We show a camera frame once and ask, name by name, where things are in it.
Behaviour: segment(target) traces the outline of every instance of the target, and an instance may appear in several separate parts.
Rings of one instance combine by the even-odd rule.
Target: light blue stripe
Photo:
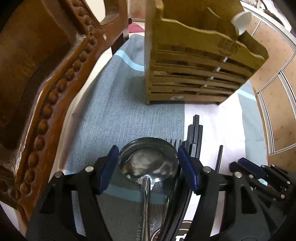
[[[248,98],[248,99],[251,99],[251,100],[255,100],[256,101],[256,97],[254,95],[251,95],[249,94],[248,92],[246,91],[243,91],[243,90],[237,90],[237,93]]]
[[[258,181],[261,182],[265,186],[268,185],[268,183],[264,179],[262,179],[262,178],[258,179]]]
[[[121,57],[123,61],[126,62],[126,64],[132,69],[144,72],[144,66],[134,63],[123,50],[117,50],[114,55]]]
[[[70,175],[70,174],[74,174],[74,172],[70,172],[70,171],[65,170],[64,174]],[[142,192],[140,191],[140,186],[139,186],[139,191],[137,191],[137,190],[130,190],[130,189],[126,189],[126,188],[120,188],[120,187],[109,184],[107,190],[104,191],[104,193],[106,193],[110,196],[122,198],[122,199],[129,200],[132,202],[142,202],[143,201]],[[150,194],[150,203],[151,204],[164,204],[165,203],[165,195],[151,193]]]

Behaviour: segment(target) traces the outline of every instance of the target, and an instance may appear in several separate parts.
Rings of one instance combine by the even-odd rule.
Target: black cable
[[[222,158],[222,151],[223,151],[223,145],[219,147],[219,152],[218,152],[218,157],[217,157],[217,162],[216,162],[216,168],[215,171],[218,173],[220,169],[220,164],[221,164],[221,158]]]
[[[265,9],[268,10],[268,9],[267,9],[267,6],[266,6],[265,3],[263,2],[263,0],[260,0],[260,1],[261,1],[262,4],[264,5]]]

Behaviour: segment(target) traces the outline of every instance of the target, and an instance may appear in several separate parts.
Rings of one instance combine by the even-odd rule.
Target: wall
[[[127,0],[128,4],[128,12],[131,14],[132,18],[140,18],[140,19],[145,19],[146,17],[146,1],[147,0]],[[246,2],[246,3],[254,3],[255,0],[242,0],[241,2]],[[289,24],[288,20],[286,17],[278,11],[272,0],[265,0],[264,3],[266,4],[267,8],[269,11],[271,11],[273,14],[275,14],[284,24],[285,28],[288,31],[291,31],[291,25]]]
[[[295,172],[296,39],[266,14],[253,14],[248,31],[269,53],[269,59],[250,78],[263,118],[268,164]]]

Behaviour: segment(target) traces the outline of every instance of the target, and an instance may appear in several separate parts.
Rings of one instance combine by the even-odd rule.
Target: white cloth
[[[201,163],[215,169],[219,146],[223,145],[219,173],[231,175],[229,164],[246,156],[242,108],[237,92],[220,105],[185,104],[184,140],[187,139],[188,126],[193,123],[194,115],[200,116],[200,125],[203,125]],[[192,194],[184,220],[193,220],[199,198]],[[223,207],[224,192],[220,192],[211,235],[219,233]]]

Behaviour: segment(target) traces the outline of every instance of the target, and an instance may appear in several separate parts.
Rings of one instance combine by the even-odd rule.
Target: spoon bowl
[[[141,185],[144,198],[142,241],[148,241],[150,191],[156,182],[167,179],[177,171],[177,151],[165,140],[144,137],[123,147],[118,161],[123,175]]]

